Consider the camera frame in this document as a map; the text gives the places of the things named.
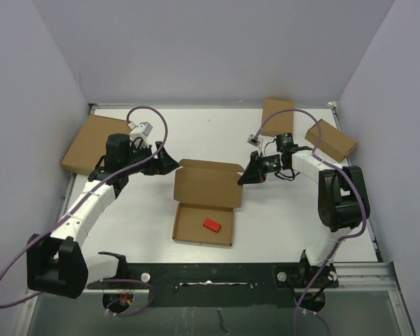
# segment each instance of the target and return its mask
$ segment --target gray wall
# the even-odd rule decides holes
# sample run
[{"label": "gray wall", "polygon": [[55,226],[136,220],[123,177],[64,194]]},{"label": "gray wall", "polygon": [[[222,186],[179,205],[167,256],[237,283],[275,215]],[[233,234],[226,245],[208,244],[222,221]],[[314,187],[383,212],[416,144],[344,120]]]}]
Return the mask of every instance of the gray wall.
[{"label": "gray wall", "polygon": [[396,0],[339,102],[372,224],[420,336],[420,0]]},{"label": "gray wall", "polygon": [[[60,160],[87,109],[33,3],[0,0],[0,270],[32,233],[53,225],[67,182]],[[22,261],[0,302],[25,288]],[[18,311],[0,311],[0,336],[12,334]]]},{"label": "gray wall", "polygon": [[393,0],[33,2],[89,102],[308,106],[340,97]]}]

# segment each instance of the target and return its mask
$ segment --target red block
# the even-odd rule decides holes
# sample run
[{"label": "red block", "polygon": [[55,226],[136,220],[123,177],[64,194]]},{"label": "red block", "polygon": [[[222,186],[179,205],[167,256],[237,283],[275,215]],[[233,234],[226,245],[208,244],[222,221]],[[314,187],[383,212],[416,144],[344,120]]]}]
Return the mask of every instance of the red block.
[{"label": "red block", "polygon": [[218,233],[219,230],[221,229],[221,224],[218,222],[215,222],[214,220],[211,220],[210,218],[207,218],[206,220],[204,220],[204,226],[216,233]]}]

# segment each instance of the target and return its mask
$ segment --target white tabletop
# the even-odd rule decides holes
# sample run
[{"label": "white tabletop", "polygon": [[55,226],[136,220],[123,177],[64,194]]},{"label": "white tabletop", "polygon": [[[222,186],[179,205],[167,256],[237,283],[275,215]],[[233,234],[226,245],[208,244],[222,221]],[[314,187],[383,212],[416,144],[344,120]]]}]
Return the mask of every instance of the white tabletop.
[{"label": "white tabletop", "polygon": [[[127,109],[97,109],[95,114],[124,119]],[[245,167],[254,147],[246,140],[256,133],[260,109],[162,109],[168,122],[167,152],[183,158],[238,163]],[[319,119],[335,126],[329,109],[309,109]],[[149,141],[162,140],[164,130],[149,111],[132,114],[135,122],[149,121],[154,129]],[[312,121],[295,113],[294,140],[304,139]],[[272,138],[265,137],[264,144]],[[274,154],[269,145],[267,154]],[[320,156],[328,158],[322,152]],[[86,176],[77,176],[70,203],[81,193]],[[130,176],[119,198],[101,215],[83,245],[85,257],[100,251],[123,254],[130,263],[272,263],[297,262],[302,251],[321,230],[327,230],[317,213],[317,185],[298,176],[282,181],[273,175],[266,183],[245,185],[242,207],[235,209],[234,241],[231,247],[200,246],[173,241],[177,202],[173,199],[174,173],[167,176]],[[377,261],[368,230],[344,242],[337,262]]]}]

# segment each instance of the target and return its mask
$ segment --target bolt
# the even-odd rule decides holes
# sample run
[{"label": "bolt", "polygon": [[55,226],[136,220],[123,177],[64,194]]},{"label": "bolt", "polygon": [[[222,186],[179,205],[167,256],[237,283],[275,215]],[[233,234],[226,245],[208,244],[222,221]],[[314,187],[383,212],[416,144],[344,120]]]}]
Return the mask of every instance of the bolt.
[{"label": "bolt", "polygon": [[277,279],[278,279],[280,282],[285,282],[285,281],[286,281],[286,273],[285,273],[285,272],[279,272],[279,273],[277,274]]},{"label": "bolt", "polygon": [[151,279],[151,275],[149,275],[149,273],[142,273],[142,275],[140,276],[140,280],[142,280],[143,282],[148,282]]}]

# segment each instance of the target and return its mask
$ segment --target cardboard box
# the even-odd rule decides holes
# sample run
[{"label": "cardboard box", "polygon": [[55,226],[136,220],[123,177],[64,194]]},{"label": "cardboard box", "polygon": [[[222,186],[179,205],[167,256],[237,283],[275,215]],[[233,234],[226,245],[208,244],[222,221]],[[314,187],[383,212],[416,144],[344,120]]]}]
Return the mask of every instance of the cardboard box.
[{"label": "cardboard box", "polygon": [[[279,98],[265,98],[263,103],[263,113],[261,125],[273,113],[294,109],[294,101],[283,100]],[[278,134],[292,133],[294,128],[294,112],[282,113],[271,119],[261,131],[262,135],[275,137]]]},{"label": "cardboard box", "polygon": [[[358,145],[350,136],[342,133],[328,122],[320,119],[319,125],[322,129],[322,142],[319,149],[330,156],[330,158],[341,162]],[[308,129],[305,139],[315,145],[318,138],[319,130],[317,129],[317,126],[314,125]]]},{"label": "cardboard box", "polygon": [[[242,203],[239,164],[181,160],[176,170],[174,199],[179,202],[173,239],[182,242],[231,246],[234,208]],[[221,224],[218,233],[204,227],[210,218]]]},{"label": "cardboard box", "polygon": [[108,136],[115,133],[130,133],[125,120],[89,115],[61,165],[69,172],[89,175],[106,154]]}]

